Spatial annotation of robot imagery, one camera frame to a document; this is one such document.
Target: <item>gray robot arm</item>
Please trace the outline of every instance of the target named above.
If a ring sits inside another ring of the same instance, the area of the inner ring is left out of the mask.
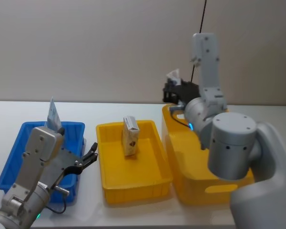
[[[79,158],[61,147],[63,134],[63,129],[54,132],[44,126],[32,130],[16,181],[1,201],[0,224],[5,229],[29,229],[54,190],[69,194],[58,186],[63,177],[78,175],[96,161],[97,143]]]
[[[226,112],[213,34],[193,36],[192,61],[199,71],[200,97],[172,111],[183,110],[186,120],[194,126],[202,149],[209,149],[208,168],[214,175],[237,180],[252,169],[255,183],[231,194],[236,227],[286,229],[286,148],[280,135],[268,123]]]

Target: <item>small box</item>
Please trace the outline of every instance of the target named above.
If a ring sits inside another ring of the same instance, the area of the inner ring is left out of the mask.
[[[122,133],[124,155],[130,156],[135,154],[138,145],[140,129],[133,116],[124,117],[124,128]]]

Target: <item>beige wall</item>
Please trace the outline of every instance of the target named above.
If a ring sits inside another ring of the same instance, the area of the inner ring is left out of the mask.
[[[0,0],[0,100],[158,103],[204,0]],[[286,104],[286,0],[208,0],[230,104]]]

